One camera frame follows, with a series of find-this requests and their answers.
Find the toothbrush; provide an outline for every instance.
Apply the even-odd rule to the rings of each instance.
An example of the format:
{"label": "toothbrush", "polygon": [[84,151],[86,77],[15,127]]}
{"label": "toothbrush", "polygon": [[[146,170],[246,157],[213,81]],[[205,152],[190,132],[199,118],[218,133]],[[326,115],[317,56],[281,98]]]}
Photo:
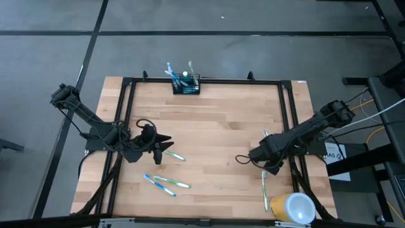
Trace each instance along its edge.
{"label": "toothbrush", "polygon": [[151,177],[147,174],[144,174],[144,178],[147,179],[148,181],[150,181],[152,184],[160,187],[161,189],[163,189],[165,192],[169,193],[170,195],[176,197],[176,194],[174,192],[172,192],[171,190],[167,189],[165,186],[162,186],[161,184],[154,182],[153,180],[151,180]]}
{"label": "toothbrush", "polygon": [[178,77],[176,76],[175,72],[173,72],[173,70],[171,69],[171,64],[167,63],[167,70],[165,70],[165,73],[167,73],[168,75],[171,75],[172,78],[174,77],[178,82],[180,82],[181,84],[183,84],[184,86],[189,86],[187,83],[183,82],[182,80],[179,80]]}
{"label": "toothbrush", "polygon": [[185,158],[183,158],[182,156],[180,156],[180,155],[178,155],[176,153],[173,153],[173,152],[168,151],[168,150],[165,150],[165,153],[168,154],[168,155],[172,155],[175,158],[178,158],[178,159],[182,160],[183,162],[185,162]]}
{"label": "toothbrush", "polygon": [[266,178],[266,171],[261,171],[261,188],[263,190],[263,198],[265,200],[265,211],[268,212],[265,178]]}
{"label": "toothbrush", "polygon": [[169,182],[169,183],[175,184],[175,185],[180,186],[180,187],[188,187],[188,188],[191,187],[191,186],[189,186],[189,185],[187,185],[187,184],[183,184],[183,183],[180,183],[180,182],[178,182],[178,181],[166,179],[166,178],[159,177],[159,176],[154,176],[153,179],[155,179],[155,180],[160,180],[160,181],[167,181],[167,182]]}
{"label": "toothbrush", "polygon": [[189,61],[189,67],[190,67],[192,76],[194,77],[194,83],[198,86],[198,81],[197,81],[197,79],[195,78],[196,75],[195,75],[195,73],[194,73],[194,70],[192,69],[192,63],[191,63],[191,61]]}
{"label": "toothbrush", "polygon": [[[169,71],[167,71],[167,70],[165,70],[165,73],[167,73],[168,75],[171,75],[171,73],[169,73]],[[171,75],[171,80],[173,81],[173,85],[175,86],[175,88],[178,89],[178,87],[177,87],[178,83],[176,81],[176,78]]]}

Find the yellow cup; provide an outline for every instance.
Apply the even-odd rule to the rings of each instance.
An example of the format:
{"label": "yellow cup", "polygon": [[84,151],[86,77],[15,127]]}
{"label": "yellow cup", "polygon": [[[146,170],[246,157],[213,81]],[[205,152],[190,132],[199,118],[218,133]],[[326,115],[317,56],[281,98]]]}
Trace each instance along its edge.
{"label": "yellow cup", "polygon": [[298,224],[310,224],[316,215],[315,204],[303,193],[273,197],[270,210],[277,219]]}

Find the black metal frame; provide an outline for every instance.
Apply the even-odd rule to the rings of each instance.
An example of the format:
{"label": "black metal frame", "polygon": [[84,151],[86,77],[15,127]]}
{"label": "black metal frame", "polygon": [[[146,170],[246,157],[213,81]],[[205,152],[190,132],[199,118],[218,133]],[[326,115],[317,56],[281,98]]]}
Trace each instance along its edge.
{"label": "black metal frame", "polygon": [[[359,2],[358,0],[337,0],[337,1],[350,1],[350,2]],[[404,53],[401,49],[401,43],[395,37],[391,27],[389,26],[385,15],[383,14],[381,8],[379,7],[376,0],[370,1],[362,1],[362,2],[372,2],[373,6],[375,7],[384,27],[385,31],[325,31],[325,32],[318,32],[318,31],[100,31],[101,23],[104,18],[104,14],[106,12],[106,8],[108,5],[108,0],[103,0],[101,5],[101,9],[99,11],[99,15],[97,17],[96,24],[93,30],[0,30],[1,35],[27,35],[27,36],[36,36],[36,35],[46,35],[46,36],[76,36],[76,35],[86,35],[90,36],[90,42],[87,48],[87,51],[84,56],[84,60],[82,63],[82,67],[80,69],[80,73],[78,75],[76,87],[80,91],[85,76],[87,73],[87,69],[89,67],[90,59],[94,50],[94,46],[96,45],[96,40],[99,35],[101,36],[108,36],[108,35],[133,35],[133,36],[140,36],[140,35],[260,35],[260,36],[283,36],[283,37],[297,37],[297,36],[308,36],[308,37],[386,37],[392,39],[392,42],[396,46],[399,55],[401,58],[404,58]],[[227,80],[214,80],[208,81],[204,80],[205,83],[227,83]],[[235,84],[243,84],[246,80],[235,80]],[[264,84],[263,82],[252,80],[252,84]],[[290,105],[294,104],[294,98],[291,99],[289,96]],[[295,106],[291,106],[292,110],[292,118],[294,126],[297,124],[297,118]],[[72,118],[73,112],[69,111],[67,113],[69,118]],[[47,174],[45,176],[43,185],[40,187],[40,194],[36,202],[36,207],[34,209],[33,218],[41,218],[43,211],[45,209],[46,201],[48,199],[51,186],[53,184],[53,180],[55,177],[55,173],[58,169],[58,164],[61,158],[61,154],[63,152],[63,148],[66,142],[66,138],[68,135],[68,131],[70,129],[70,122],[67,118],[63,119],[63,123],[61,125],[57,140],[54,144],[54,148],[52,151],[51,162],[49,164],[49,168],[47,169]],[[111,164],[112,153],[107,152],[106,167]],[[300,164],[302,169],[302,174],[306,180],[308,178],[308,173],[306,173],[306,164],[304,158],[300,158]],[[107,173],[103,173],[103,179],[106,177]],[[102,200],[97,204],[96,211],[101,209]]]}
{"label": "black metal frame", "polygon": [[[7,221],[0,222],[1,227],[4,228],[76,228],[76,227],[87,227],[94,224],[106,224],[106,221],[101,219],[110,219],[109,214],[97,214],[97,215],[76,215],[74,217],[53,217],[53,218],[37,218],[30,220],[17,220],[17,221]],[[131,223],[154,223],[154,224],[181,224],[181,225],[198,225],[201,227],[209,227],[212,225],[243,225],[243,226],[264,226],[274,227],[275,225],[282,226],[282,222],[277,220],[248,220],[248,219],[207,219],[207,218],[149,218],[149,217],[117,217],[126,218],[127,222]],[[377,225],[368,224],[357,224],[352,222],[343,222],[341,220],[321,220],[316,219],[311,223],[312,228],[342,228],[342,227],[352,227],[352,228],[379,228]]]}
{"label": "black metal frame", "polygon": [[327,171],[329,176],[343,174],[345,172],[350,172],[364,167],[371,167],[373,171],[373,176],[377,180],[378,192],[376,197],[378,204],[380,205],[382,215],[385,221],[393,222],[391,210],[388,206],[387,199],[385,198],[384,191],[382,189],[380,181],[388,180],[388,174],[386,170],[376,170],[374,165],[378,165],[384,162],[396,162],[398,157],[391,144],[386,144],[384,146],[368,150],[366,146],[366,151],[359,155],[347,157],[346,159],[337,161],[327,165]]}
{"label": "black metal frame", "polygon": [[[118,100],[118,106],[117,106],[117,111],[116,111],[116,117],[115,120],[119,119],[122,107],[120,105],[123,105],[123,97],[125,95],[125,90],[128,85],[131,85],[130,89],[130,94],[128,97],[128,104],[127,104],[127,110],[125,113],[125,120],[124,124],[125,127],[128,127],[129,120],[130,120],[130,115],[132,111],[132,104],[134,101],[134,95],[135,95],[135,85],[137,82],[165,82],[165,83],[171,83],[170,78],[149,78],[147,76],[146,71],[143,71],[143,77],[142,78],[123,78],[122,86],[121,86],[121,91],[120,91],[120,98]],[[294,93],[292,92],[292,86],[291,86],[291,81],[287,80],[256,80],[253,76],[252,72],[249,72],[247,79],[242,79],[242,80],[237,80],[237,79],[201,79],[200,83],[202,84],[247,84],[247,85],[273,85],[277,86],[278,88],[278,97],[280,99],[280,107],[281,107],[281,114],[282,114],[282,119],[283,119],[283,126],[284,130],[289,129],[289,123],[288,123],[288,116],[287,116],[287,108],[285,105],[285,98],[284,98],[284,87],[287,89],[288,95],[289,95],[289,103],[291,107],[291,115],[293,119],[294,125],[298,124],[298,117],[297,117],[297,112],[296,112],[296,107],[295,107],[295,102],[294,102]],[[107,159],[104,163],[104,170],[103,170],[103,180],[104,175],[108,173],[109,170],[109,164],[111,163],[111,158],[109,158],[109,153],[107,153]],[[295,162],[294,156],[291,156],[289,159],[290,164]],[[301,162],[301,172],[306,180],[307,183],[309,183],[309,176],[308,176],[308,171],[306,168],[305,164],[305,158],[303,156],[300,157],[300,162]],[[111,192],[109,196],[109,202],[108,202],[108,207],[107,207],[107,213],[112,214],[113,213],[113,207],[114,207],[114,202],[115,202],[115,194],[116,190],[118,187],[118,178],[119,178],[119,172],[117,176],[113,179],[113,184],[111,186]],[[295,178],[292,178],[292,185],[293,185],[293,190],[294,192],[299,192],[299,184]],[[101,211],[101,203],[103,202],[103,199],[100,199],[100,201],[97,203],[96,207],[96,213],[100,213]]]}
{"label": "black metal frame", "polygon": [[23,146],[18,145],[17,143],[13,143],[4,139],[0,139],[0,152],[2,149],[12,149],[15,151],[22,151],[24,149]]}

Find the blue toothbrush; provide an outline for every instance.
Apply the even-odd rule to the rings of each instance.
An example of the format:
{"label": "blue toothbrush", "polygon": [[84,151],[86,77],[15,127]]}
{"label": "blue toothbrush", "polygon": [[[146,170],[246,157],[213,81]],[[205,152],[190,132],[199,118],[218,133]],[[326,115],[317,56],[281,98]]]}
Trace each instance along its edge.
{"label": "blue toothbrush", "polygon": [[175,72],[173,72],[173,70],[171,69],[171,64],[170,63],[167,63],[167,70],[165,70],[165,73],[167,73],[168,75],[171,75],[171,79],[174,80],[175,82],[181,83],[184,86],[189,86],[187,83],[185,83],[183,80],[180,80],[176,76]]}
{"label": "blue toothbrush", "polygon": [[151,177],[147,174],[144,174],[144,178],[147,179],[148,181],[152,182],[152,184],[160,187],[161,189],[163,189],[165,192],[169,193],[170,195],[176,197],[176,194],[174,192],[172,192],[171,190],[167,189],[165,186],[162,186],[161,184],[154,182],[153,180],[151,180]]}

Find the green toothbrush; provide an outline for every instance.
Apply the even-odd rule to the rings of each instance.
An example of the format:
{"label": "green toothbrush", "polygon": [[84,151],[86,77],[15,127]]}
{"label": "green toothbrush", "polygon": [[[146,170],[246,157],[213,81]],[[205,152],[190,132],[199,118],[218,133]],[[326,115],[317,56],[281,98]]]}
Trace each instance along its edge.
{"label": "green toothbrush", "polygon": [[175,185],[180,186],[180,187],[188,187],[188,188],[191,187],[191,186],[189,186],[189,185],[187,185],[187,184],[183,184],[183,183],[180,183],[180,182],[178,182],[178,181],[166,179],[166,178],[159,177],[159,176],[154,176],[153,179],[159,180],[159,181],[167,181],[167,182],[169,182],[169,183],[175,184]]}
{"label": "green toothbrush", "polygon": [[172,155],[175,158],[178,158],[178,159],[182,160],[183,162],[185,162],[185,158],[183,158],[182,156],[180,156],[180,155],[178,155],[176,153],[173,153],[173,152],[168,151],[168,150],[165,150],[165,153],[168,154],[168,155]]}

